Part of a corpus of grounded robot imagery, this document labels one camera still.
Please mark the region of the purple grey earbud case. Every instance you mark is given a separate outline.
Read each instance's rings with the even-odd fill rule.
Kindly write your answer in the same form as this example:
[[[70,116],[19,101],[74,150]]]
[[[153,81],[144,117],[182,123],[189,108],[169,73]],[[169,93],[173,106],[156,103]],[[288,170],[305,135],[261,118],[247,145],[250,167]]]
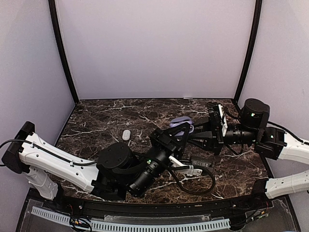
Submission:
[[[194,131],[194,125],[193,125],[193,120],[192,118],[188,117],[188,116],[182,116],[182,117],[177,117],[177,118],[174,118],[170,124],[169,124],[169,127],[170,128],[174,128],[178,125],[181,125],[183,123],[189,123],[190,124],[190,130],[189,130],[189,133],[192,133]]]

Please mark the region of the white earbud charging case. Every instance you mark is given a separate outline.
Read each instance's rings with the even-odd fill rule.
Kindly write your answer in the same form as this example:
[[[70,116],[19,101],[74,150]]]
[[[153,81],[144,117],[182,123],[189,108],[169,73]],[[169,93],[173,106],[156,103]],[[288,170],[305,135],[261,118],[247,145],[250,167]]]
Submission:
[[[130,140],[130,137],[131,137],[131,131],[130,130],[124,130],[123,134],[122,134],[122,139],[124,141],[128,141],[128,140]]]

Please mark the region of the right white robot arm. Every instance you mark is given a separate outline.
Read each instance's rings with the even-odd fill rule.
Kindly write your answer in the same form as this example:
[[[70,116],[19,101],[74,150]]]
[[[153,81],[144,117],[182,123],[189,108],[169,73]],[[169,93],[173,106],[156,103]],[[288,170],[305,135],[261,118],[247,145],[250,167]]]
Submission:
[[[207,105],[209,116],[195,123],[188,142],[219,155],[222,147],[231,145],[254,146],[261,158],[309,162],[309,142],[298,138],[286,128],[270,122],[270,107],[258,99],[247,99],[236,120],[228,124],[229,112],[221,104]]]

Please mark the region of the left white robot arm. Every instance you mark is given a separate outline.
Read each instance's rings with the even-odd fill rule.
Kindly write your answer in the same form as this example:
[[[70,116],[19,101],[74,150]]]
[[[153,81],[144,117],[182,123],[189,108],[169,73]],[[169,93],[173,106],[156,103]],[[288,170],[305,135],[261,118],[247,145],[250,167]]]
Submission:
[[[104,200],[124,200],[127,194],[142,197],[165,171],[193,176],[192,165],[178,160],[186,138],[177,138],[171,130],[155,130],[152,146],[144,154],[134,152],[122,142],[100,151],[96,161],[85,160],[44,141],[33,123],[26,122],[14,139],[3,143],[7,148],[2,164],[17,174],[25,174],[40,195],[58,211],[68,207],[60,194],[60,185],[48,174],[60,177],[85,192]]]

